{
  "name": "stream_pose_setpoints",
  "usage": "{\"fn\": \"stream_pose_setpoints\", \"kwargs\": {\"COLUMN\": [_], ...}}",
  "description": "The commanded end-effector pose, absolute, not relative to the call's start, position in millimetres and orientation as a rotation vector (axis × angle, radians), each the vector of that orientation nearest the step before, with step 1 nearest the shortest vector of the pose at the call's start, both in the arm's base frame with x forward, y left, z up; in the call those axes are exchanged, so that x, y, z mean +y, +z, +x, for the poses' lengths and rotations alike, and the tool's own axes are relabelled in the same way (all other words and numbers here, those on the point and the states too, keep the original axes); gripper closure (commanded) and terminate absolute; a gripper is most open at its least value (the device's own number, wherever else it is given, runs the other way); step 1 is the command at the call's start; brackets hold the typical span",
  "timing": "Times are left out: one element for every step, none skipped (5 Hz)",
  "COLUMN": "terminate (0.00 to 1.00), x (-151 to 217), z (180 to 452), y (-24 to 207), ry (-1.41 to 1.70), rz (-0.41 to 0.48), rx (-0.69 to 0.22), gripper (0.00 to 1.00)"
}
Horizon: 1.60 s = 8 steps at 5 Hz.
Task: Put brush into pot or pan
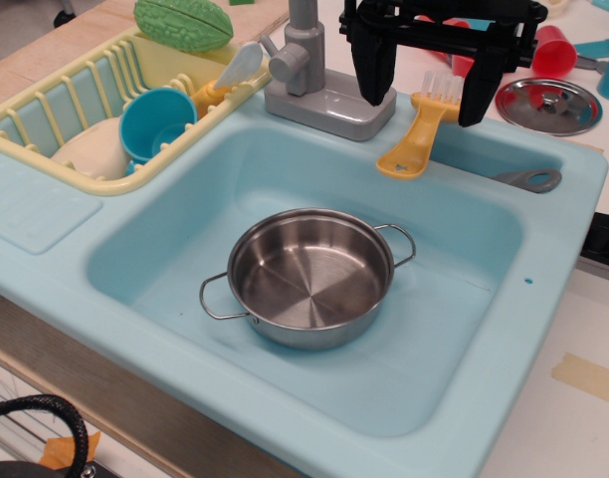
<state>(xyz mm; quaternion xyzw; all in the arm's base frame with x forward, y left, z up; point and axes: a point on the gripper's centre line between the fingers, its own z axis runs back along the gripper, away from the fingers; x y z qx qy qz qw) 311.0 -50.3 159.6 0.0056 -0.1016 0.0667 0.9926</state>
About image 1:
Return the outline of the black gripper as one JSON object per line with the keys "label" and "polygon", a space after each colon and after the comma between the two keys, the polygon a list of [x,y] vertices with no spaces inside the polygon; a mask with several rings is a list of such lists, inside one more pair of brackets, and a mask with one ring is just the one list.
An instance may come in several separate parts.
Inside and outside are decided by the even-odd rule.
{"label": "black gripper", "polygon": [[[392,85],[399,46],[473,58],[458,117],[468,127],[482,121],[504,73],[531,64],[547,16],[538,1],[346,1],[339,22],[360,93],[374,107]],[[446,25],[452,18],[471,28]]]}

